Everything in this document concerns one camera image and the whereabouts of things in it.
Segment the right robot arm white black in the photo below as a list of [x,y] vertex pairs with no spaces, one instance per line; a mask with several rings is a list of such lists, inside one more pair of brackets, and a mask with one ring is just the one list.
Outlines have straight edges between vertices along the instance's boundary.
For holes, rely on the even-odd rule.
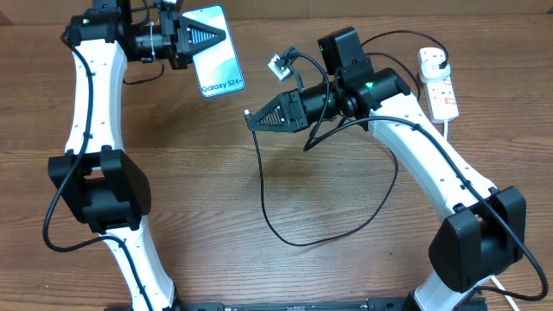
[[253,132],[309,130],[343,116],[391,150],[428,196],[440,221],[429,247],[433,271],[403,301],[405,310],[456,310],[524,255],[526,202],[474,170],[424,115],[408,84],[392,69],[375,71],[355,29],[318,41],[323,80],[275,96],[245,120]]

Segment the blue Galaxy smartphone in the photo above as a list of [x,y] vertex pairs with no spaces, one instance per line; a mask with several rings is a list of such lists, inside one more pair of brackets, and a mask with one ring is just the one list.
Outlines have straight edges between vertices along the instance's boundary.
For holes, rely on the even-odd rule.
[[197,22],[222,29],[226,38],[193,57],[201,94],[206,97],[236,92],[245,87],[225,12],[220,5],[186,11],[182,14]]

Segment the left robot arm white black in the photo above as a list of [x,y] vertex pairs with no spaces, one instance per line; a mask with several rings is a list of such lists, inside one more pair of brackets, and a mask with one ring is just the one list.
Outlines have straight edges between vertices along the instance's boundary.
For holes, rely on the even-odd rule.
[[129,63],[160,62],[182,70],[198,65],[201,52],[230,41],[226,22],[209,22],[181,11],[179,1],[144,5],[158,20],[135,22],[127,1],[96,1],[74,16],[61,34],[71,50],[76,86],[72,129],[64,152],[48,161],[54,201],[64,201],[88,225],[97,243],[114,256],[134,310],[183,310],[162,266],[148,216],[152,207],[146,174],[124,150],[121,97]]

